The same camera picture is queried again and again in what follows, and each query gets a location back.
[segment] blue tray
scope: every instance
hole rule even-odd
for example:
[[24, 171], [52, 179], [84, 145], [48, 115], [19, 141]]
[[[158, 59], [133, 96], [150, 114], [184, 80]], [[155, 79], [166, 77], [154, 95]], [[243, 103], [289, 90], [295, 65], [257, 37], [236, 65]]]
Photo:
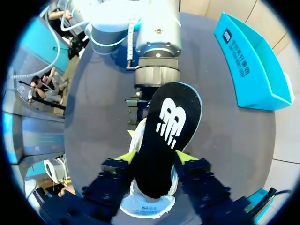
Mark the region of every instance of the blue tray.
[[214, 32], [231, 71], [239, 107], [277, 110], [293, 104], [293, 90], [267, 41], [222, 13]]

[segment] blue panel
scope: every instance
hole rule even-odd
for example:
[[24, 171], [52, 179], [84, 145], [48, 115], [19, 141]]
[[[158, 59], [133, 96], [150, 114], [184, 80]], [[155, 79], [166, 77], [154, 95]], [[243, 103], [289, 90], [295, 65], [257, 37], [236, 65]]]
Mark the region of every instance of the blue panel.
[[13, 134], [13, 115], [9, 113], [2, 114], [2, 121], [3, 121], [3, 133], [12, 135]]
[[[251, 202], [251, 206], [254, 207], [256, 206], [268, 193], [268, 191], [264, 189], [260, 189], [254, 194], [252, 194], [250, 197], [248, 197], [248, 200]], [[269, 209], [271, 206], [273, 200], [269, 203], [269, 205], [262, 211], [255, 219], [255, 223], [257, 224], [258, 221], [262, 218], [262, 216], [265, 214], [265, 212]]]
[[35, 175], [39, 175], [45, 173], [44, 162], [35, 163], [32, 167], [30, 167], [27, 171], [26, 177], [31, 177]]
[[[41, 18], [36, 18], [32, 22], [23, 35], [20, 44], [25, 45], [46, 62], [52, 63], [57, 54], [57, 50], [54, 50], [53, 47], [57, 47], [57, 45], [50, 30], [40, 20]], [[61, 48], [68, 49], [61, 41], [59, 42]], [[68, 63], [68, 51], [62, 49], [54, 66], [65, 72]]]
[[277, 110], [292, 104], [280, 64], [259, 33], [223, 13], [215, 36], [232, 74], [238, 106]]

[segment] white shoe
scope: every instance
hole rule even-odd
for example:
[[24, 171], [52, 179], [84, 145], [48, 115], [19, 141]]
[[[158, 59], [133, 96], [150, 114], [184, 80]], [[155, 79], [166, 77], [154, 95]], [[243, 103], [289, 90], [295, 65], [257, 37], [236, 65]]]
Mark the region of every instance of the white shoe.
[[64, 90], [68, 86], [69, 82], [65, 81], [63, 84], [59, 85], [60, 90]]
[[[143, 135], [145, 131], [146, 118], [137, 126], [132, 137], [129, 152], [140, 150]], [[124, 198], [120, 204], [120, 209], [129, 216], [137, 218], [160, 218], [163, 214], [169, 212], [175, 204], [173, 194], [178, 185], [178, 175], [173, 166], [171, 170], [172, 184], [168, 195], [160, 197], [157, 201], [148, 201], [139, 190], [135, 179], [131, 182], [129, 196]]]

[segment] robotic arm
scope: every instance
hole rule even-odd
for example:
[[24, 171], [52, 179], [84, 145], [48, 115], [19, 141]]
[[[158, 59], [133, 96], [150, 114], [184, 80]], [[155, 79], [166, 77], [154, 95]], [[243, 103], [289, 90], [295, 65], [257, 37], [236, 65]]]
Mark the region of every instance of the robotic arm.
[[[111, 54], [127, 36], [127, 70], [135, 71], [137, 95], [126, 98], [127, 105], [136, 106], [129, 115], [129, 124], [142, 119], [138, 111], [152, 98], [161, 85], [180, 80], [178, 56], [181, 53], [179, 12], [174, 0], [64, 0], [60, 8], [68, 9], [85, 34], [93, 50], [101, 55]], [[137, 31], [135, 51], [140, 56], [133, 67], [133, 35]]]

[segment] white cable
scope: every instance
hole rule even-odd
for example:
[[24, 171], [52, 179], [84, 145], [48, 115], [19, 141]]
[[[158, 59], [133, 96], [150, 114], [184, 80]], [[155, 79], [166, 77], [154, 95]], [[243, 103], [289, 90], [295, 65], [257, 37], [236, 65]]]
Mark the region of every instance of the white cable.
[[37, 76], [37, 75], [40, 75], [40, 74], [43, 74], [43, 73], [47, 72], [56, 63], [58, 57], [60, 56], [60, 41], [58, 40], [58, 38], [57, 38], [57, 36], [55, 34], [55, 31], [53, 30], [53, 28], [49, 24], [48, 14], [49, 14], [49, 6], [47, 7], [47, 12], [45, 14], [45, 21], [46, 21], [48, 29], [52, 33], [52, 35], [53, 35], [53, 37], [55, 39], [56, 45], [57, 45], [57, 54], [56, 54], [56, 57], [55, 57], [54, 61], [51, 64], [49, 64], [47, 67], [45, 67], [44, 69], [41, 69], [40, 71], [37, 71], [35, 73], [25, 74], [25, 75], [11, 75], [10, 78], [19, 79], [19, 78], [26, 78], [26, 77]]
[[128, 27], [128, 39], [127, 39], [127, 61], [133, 59], [133, 33], [135, 31], [135, 21], [137, 14], [134, 14], [130, 19]]
[[64, 27], [64, 22], [65, 22], [65, 16], [66, 16], [66, 11], [67, 11], [67, 7], [68, 7], [68, 3], [69, 3], [69, 0], [67, 0], [67, 3], [66, 3], [66, 5], [65, 5], [65, 10], [64, 10], [64, 13], [63, 13], [63, 15], [62, 15], [61, 22], [60, 22], [60, 29], [61, 29], [62, 31], [69, 31], [69, 30], [72, 30], [72, 29], [74, 29], [74, 28], [76, 28], [76, 27], [79, 27], [79, 26], [81, 26], [81, 25], [84, 25], [84, 24], [86, 24], [86, 23], [89, 23], [88, 21], [82, 21], [82, 22], [79, 22], [79, 23], [77, 23], [77, 24], [75, 24], [75, 25], [73, 25], [73, 26], [70, 26], [70, 27], [68, 27], [68, 28], [65, 28], [65, 27]]

